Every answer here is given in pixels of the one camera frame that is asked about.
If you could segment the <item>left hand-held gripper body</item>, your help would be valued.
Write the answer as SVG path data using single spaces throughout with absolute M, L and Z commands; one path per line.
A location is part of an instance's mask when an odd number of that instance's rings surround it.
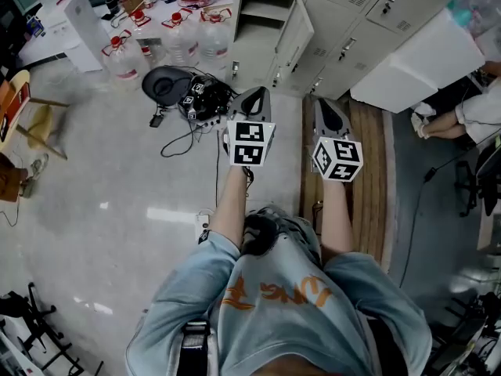
M 261 167 L 276 130 L 269 90 L 258 86 L 239 94 L 230 103 L 228 115 L 223 143 L 230 164 Z

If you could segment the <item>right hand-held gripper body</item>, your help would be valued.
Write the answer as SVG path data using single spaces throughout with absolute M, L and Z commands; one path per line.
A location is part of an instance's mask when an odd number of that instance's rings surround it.
M 313 102 L 312 171 L 324 180 L 351 182 L 363 166 L 362 144 L 341 106 L 324 98 Z

